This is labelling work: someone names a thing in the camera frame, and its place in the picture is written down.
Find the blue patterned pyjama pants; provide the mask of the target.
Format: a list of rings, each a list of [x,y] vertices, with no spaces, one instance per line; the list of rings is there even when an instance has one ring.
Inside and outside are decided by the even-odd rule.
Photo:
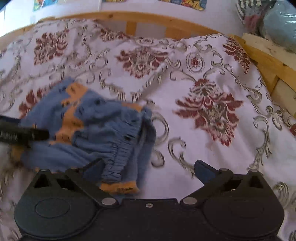
[[[148,108],[105,99],[73,79],[55,85],[20,125],[48,130],[50,138],[13,146],[13,160],[32,170],[64,172],[102,159],[98,186],[110,194],[139,191],[156,141]]]

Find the white floral bed sheet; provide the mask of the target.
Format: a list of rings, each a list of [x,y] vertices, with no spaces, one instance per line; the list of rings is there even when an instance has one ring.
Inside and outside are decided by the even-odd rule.
[[[98,20],[46,21],[1,48],[1,114],[22,119],[55,85],[73,79],[108,100],[152,112],[156,141],[133,194],[183,199],[202,187],[202,160],[262,174],[285,212],[280,240],[295,240],[295,119],[274,103],[257,67],[231,37],[134,37]],[[41,171],[1,144],[1,240],[21,240],[14,212]]]

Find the bagged bedding bundle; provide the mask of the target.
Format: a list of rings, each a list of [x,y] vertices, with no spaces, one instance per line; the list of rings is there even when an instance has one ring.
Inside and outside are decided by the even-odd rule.
[[[235,1],[248,32],[295,52],[295,1]]]

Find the wooden bed frame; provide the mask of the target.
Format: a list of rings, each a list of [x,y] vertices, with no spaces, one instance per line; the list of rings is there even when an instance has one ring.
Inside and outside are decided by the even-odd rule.
[[[191,21],[181,20],[172,16],[141,13],[135,11],[99,11],[93,13],[62,16],[59,18],[56,16],[50,16],[39,20],[39,22],[41,23],[58,19],[97,19],[107,21],[123,21],[126,22],[126,34],[133,36],[137,30],[137,23],[155,24],[166,27],[165,36],[176,40],[188,38],[192,34],[204,36],[218,33],[217,30],[193,23]],[[231,37],[241,45],[250,59],[257,63],[256,66],[259,69],[270,94],[272,94],[275,90],[276,84],[279,80],[282,80],[287,85],[289,85],[290,88],[295,90],[295,70],[290,68],[285,63],[282,63],[275,57],[267,54],[266,52],[248,45],[242,38],[236,35],[232,35]]]

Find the green yellow wall poster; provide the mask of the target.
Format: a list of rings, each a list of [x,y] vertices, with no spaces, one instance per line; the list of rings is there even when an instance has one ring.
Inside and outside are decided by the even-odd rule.
[[[57,4],[58,0],[34,0],[33,11]]]

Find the yellow blue wall poster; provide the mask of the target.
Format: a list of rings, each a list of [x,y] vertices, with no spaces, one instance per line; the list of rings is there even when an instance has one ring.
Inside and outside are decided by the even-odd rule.
[[[103,2],[106,3],[124,3],[126,0],[102,0]]]

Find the colourful floral wall poster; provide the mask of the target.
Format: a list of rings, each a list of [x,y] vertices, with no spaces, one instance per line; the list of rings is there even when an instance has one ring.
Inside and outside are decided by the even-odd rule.
[[[177,4],[191,9],[202,11],[206,8],[207,0],[160,0],[166,3]]]

